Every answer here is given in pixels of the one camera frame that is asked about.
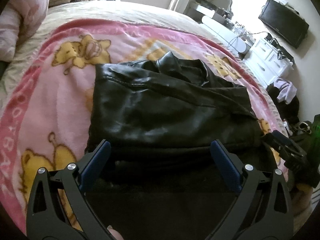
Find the person's left hand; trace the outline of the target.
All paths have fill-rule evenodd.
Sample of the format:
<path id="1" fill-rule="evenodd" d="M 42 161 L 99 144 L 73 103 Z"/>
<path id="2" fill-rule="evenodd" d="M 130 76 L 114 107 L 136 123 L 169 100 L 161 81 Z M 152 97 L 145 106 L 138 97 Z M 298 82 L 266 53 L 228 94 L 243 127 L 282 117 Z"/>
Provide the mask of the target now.
<path id="1" fill-rule="evenodd" d="M 109 225 L 107 229 L 116 240 L 124 240 L 122 235 L 118 231 L 114 230 L 112 226 Z"/>

